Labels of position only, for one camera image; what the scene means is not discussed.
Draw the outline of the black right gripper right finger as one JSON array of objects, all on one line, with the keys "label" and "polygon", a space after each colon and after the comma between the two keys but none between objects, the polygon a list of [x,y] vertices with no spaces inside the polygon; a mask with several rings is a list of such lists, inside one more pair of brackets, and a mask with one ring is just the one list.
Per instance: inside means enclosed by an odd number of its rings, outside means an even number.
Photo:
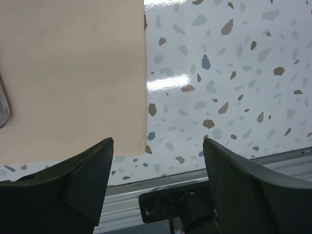
[{"label": "black right gripper right finger", "polygon": [[312,183],[270,170],[212,139],[203,142],[222,234],[310,234]]}]

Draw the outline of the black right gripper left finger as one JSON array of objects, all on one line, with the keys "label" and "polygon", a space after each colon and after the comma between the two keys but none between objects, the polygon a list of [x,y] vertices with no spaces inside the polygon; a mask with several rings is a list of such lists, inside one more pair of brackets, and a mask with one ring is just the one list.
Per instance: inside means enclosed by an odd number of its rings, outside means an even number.
[{"label": "black right gripper left finger", "polygon": [[1,233],[93,233],[100,221],[113,154],[109,137],[44,170],[2,181]]}]

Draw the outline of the steel instrument tray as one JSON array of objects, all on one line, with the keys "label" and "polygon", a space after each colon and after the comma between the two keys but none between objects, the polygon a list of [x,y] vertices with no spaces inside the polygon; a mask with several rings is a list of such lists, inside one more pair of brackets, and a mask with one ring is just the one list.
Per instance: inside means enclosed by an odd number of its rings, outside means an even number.
[{"label": "steel instrument tray", "polygon": [[3,128],[11,115],[11,106],[9,102],[9,98],[2,80],[0,78],[0,128]]}]

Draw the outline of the beige cloth wrap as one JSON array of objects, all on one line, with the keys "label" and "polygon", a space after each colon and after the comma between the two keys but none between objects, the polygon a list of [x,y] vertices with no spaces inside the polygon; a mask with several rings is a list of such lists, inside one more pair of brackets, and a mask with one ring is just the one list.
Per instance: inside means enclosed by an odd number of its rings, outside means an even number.
[{"label": "beige cloth wrap", "polygon": [[141,0],[3,0],[0,76],[12,114],[2,165],[64,160],[108,137],[146,146]]}]

